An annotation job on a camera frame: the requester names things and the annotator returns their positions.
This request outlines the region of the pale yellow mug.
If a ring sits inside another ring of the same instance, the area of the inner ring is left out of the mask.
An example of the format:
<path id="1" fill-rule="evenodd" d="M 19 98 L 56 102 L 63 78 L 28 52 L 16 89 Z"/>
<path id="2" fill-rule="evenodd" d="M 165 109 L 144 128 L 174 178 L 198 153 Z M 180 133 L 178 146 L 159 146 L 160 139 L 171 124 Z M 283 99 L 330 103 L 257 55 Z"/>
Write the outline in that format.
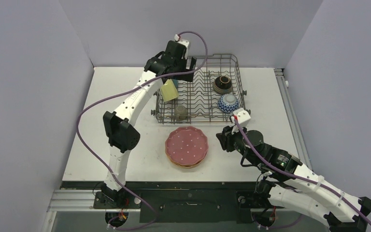
<path id="1" fill-rule="evenodd" d="M 164 102 L 169 102 L 179 97 L 177 87 L 172 79 L 168 79 L 163 84 L 163 86 L 160 88 L 160 93 Z"/>

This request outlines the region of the grey wire dish rack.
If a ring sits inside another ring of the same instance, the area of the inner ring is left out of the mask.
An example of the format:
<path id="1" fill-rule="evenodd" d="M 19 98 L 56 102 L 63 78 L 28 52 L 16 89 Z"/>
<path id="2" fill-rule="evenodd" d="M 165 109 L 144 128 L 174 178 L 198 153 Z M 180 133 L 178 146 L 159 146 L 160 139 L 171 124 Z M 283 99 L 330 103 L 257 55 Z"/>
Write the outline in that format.
<path id="1" fill-rule="evenodd" d="M 227 122 L 227 114 L 217 107 L 221 95 L 213 89 L 213 81 L 219 76 L 231 79 L 231 94 L 239 100 L 240 108 L 247 109 L 244 99 L 247 91 L 243 89 L 237 57 L 233 54 L 213 54 L 208 56 L 204 67 L 195 72 L 193 82 L 178 82 L 177 99 L 164 102 L 160 91 L 156 91 L 156 106 L 151 115 L 162 124 Z M 178 105 L 187 108 L 186 120 L 175 120 L 174 109 Z"/>

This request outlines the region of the black patterned bowl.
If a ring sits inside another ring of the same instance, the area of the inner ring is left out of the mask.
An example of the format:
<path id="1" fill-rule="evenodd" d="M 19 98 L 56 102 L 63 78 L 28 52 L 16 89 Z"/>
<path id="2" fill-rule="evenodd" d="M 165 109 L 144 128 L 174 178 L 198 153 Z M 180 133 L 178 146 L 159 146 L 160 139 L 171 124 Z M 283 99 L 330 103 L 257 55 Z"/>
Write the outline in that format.
<path id="1" fill-rule="evenodd" d="M 219 76 L 213 81 L 213 89 L 221 95 L 229 94 L 232 92 L 232 81 L 228 76 Z"/>

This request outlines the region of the red patterned bowl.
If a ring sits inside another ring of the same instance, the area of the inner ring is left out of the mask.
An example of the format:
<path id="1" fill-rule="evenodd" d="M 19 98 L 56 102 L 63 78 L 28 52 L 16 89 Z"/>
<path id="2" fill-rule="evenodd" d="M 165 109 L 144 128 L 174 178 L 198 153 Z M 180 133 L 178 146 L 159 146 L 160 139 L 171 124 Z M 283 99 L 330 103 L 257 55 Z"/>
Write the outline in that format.
<path id="1" fill-rule="evenodd" d="M 217 107 L 225 114 L 230 114 L 239 108 L 239 100 L 232 94 L 224 94 L 217 102 Z"/>

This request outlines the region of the small grey cup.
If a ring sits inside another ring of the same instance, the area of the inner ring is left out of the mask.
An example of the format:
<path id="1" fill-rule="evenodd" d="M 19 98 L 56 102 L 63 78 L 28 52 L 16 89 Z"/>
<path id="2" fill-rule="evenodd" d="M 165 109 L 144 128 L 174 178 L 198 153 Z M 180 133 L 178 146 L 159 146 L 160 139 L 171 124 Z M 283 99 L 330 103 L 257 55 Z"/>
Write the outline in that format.
<path id="1" fill-rule="evenodd" d="M 176 121 L 186 120 L 188 116 L 187 108 L 183 105 L 178 105 L 174 109 L 174 118 Z"/>

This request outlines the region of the pink dotted plate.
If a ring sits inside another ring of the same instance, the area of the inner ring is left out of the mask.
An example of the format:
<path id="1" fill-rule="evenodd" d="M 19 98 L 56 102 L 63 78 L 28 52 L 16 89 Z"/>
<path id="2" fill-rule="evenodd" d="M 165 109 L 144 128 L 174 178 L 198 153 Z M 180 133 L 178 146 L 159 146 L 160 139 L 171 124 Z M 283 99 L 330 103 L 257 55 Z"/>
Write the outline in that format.
<path id="1" fill-rule="evenodd" d="M 208 138 L 202 130 L 185 126 L 170 132 L 165 141 L 165 153 L 181 160 L 186 155 L 202 156 L 209 150 Z"/>

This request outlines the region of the blue floral mug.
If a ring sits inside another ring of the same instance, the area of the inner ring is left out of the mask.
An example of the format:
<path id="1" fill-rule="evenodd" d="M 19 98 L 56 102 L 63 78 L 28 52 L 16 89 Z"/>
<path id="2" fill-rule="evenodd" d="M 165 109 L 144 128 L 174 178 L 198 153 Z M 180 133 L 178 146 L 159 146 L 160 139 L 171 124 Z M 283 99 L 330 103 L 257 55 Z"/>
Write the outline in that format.
<path id="1" fill-rule="evenodd" d="M 173 82 L 175 88 L 178 89 L 178 80 L 172 79 L 172 82 Z"/>

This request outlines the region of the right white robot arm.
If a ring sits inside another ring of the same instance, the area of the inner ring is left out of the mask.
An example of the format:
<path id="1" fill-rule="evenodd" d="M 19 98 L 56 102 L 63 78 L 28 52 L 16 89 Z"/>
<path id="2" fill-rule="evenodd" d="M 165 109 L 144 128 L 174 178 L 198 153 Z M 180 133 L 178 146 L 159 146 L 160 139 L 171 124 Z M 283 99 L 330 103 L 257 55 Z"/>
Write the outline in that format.
<path id="1" fill-rule="evenodd" d="M 241 165 L 258 168 L 276 180 L 263 179 L 253 193 L 259 206 L 278 206 L 313 218 L 331 232 L 364 232 L 371 221 L 371 199 L 355 197 L 315 174 L 306 164 L 285 150 L 264 143 L 256 130 L 233 132 L 226 126 L 216 134 L 224 151 L 242 155 Z"/>

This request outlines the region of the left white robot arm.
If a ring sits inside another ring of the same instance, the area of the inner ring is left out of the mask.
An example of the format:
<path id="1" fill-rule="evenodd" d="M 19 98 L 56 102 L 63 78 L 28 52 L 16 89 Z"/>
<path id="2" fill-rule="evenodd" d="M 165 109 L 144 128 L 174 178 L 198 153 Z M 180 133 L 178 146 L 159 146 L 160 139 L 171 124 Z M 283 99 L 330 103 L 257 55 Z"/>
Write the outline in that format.
<path id="1" fill-rule="evenodd" d="M 105 112 L 103 123 L 110 145 L 108 174 L 101 186 L 106 202 L 113 208 L 126 204 L 129 192 L 126 184 L 126 169 L 131 150 L 138 144 L 140 133 L 135 123 L 145 105 L 165 81 L 177 73 L 177 79 L 192 82 L 196 59 L 191 59 L 187 66 L 190 42 L 184 39 L 169 41 L 166 49 L 150 58 L 135 86 L 135 91 L 128 96 L 114 111 Z"/>

